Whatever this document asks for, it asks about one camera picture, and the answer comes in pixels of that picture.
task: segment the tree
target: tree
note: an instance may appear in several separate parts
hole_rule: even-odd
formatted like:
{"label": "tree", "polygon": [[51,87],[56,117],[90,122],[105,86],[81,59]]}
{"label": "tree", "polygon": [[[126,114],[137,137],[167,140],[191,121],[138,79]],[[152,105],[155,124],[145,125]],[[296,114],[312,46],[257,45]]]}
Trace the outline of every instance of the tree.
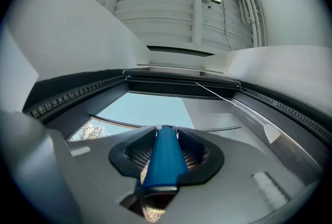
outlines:
{"label": "tree", "polygon": [[80,131],[79,140],[99,138],[104,130],[105,128],[101,125],[87,123]]}

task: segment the sky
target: sky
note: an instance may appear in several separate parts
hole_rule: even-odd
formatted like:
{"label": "sky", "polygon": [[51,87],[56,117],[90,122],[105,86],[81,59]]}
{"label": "sky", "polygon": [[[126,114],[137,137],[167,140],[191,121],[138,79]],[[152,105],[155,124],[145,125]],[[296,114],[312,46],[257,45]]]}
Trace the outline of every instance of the sky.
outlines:
{"label": "sky", "polygon": [[[107,119],[139,125],[168,124],[174,126],[194,128],[187,109],[180,97],[166,97],[126,93],[110,104],[98,116]],[[96,120],[92,125],[101,125],[105,128],[102,136],[114,135],[131,129],[118,127]],[[77,132],[72,140],[78,140]]]}

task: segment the white wall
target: white wall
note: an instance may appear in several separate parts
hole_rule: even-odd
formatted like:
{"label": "white wall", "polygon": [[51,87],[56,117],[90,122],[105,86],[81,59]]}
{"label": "white wall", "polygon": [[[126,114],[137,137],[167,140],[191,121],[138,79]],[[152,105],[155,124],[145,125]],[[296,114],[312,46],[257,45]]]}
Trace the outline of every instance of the white wall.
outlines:
{"label": "white wall", "polygon": [[323,0],[260,0],[267,46],[316,45],[332,47],[329,10]]}
{"label": "white wall", "polygon": [[206,69],[300,99],[332,117],[332,49],[266,46],[204,58]]}
{"label": "white wall", "polygon": [[14,0],[7,21],[38,80],[149,62],[149,49],[95,0]]}

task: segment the white ceiling panel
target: white ceiling panel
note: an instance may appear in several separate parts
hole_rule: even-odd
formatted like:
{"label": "white ceiling panel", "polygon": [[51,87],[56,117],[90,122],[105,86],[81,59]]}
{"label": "white ceiling panel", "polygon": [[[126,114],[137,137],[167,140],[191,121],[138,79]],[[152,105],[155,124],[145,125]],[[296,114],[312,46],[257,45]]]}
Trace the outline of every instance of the white ceiling panel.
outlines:
{"label": "white ceiling panel", "polygon": [[[101,5],[112,0],[96,0]],[[241,21],[238,0],[224,0],[223,4],[210,0],[113,0],[108,8],[146,45],[178,47],[211,53],[251,48],[251,26]],[[193,41],[193,28],[199,38]]]}

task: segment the white panel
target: white panel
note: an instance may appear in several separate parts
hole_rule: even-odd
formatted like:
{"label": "white panel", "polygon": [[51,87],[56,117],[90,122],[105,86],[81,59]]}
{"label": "white panel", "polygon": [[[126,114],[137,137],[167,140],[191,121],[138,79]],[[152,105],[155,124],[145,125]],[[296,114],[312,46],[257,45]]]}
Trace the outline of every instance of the white panel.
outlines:
{"label": "white panel", "polygon": [[150,50],[95,0],[14,0],[8,23],[38,80],[149,62]]}
{"label": "white panel", "polygon": [[205,57],[204,67],[276,89],[332,117],[332,50],[268,46]]}
{"label": "white panel", "polygon": [[21,111],[38,78],[15,42],[6,22],[0,31],[0,110]]}
{"label": "white panel", "polygon": [[267,45],[332,47],[331,14],[324,0],[260,0]]}

